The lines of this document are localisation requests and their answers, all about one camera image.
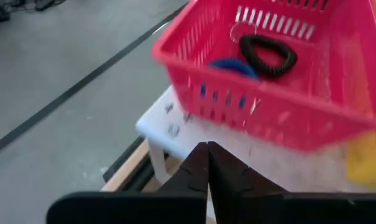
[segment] blue object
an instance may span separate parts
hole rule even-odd
[[[258,78],[257,73],[250,67],[250,65],[242,62],[236,58],[227,58],[212,61],[209,64],[211,67],[223,68],[242,73],[248,77]]]

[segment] white plastic surface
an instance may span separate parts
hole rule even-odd
[[[166,106],[173,104],[168,113]],[[169,126],[179,127],[174,136]],[[138,132],[184,159],[201,141],[215,141],[248,166],[292,192],[365,192],[346,177],[345,154],[331,147],[301,154],[196,117],[185,123],[172,87],[138,120]]]

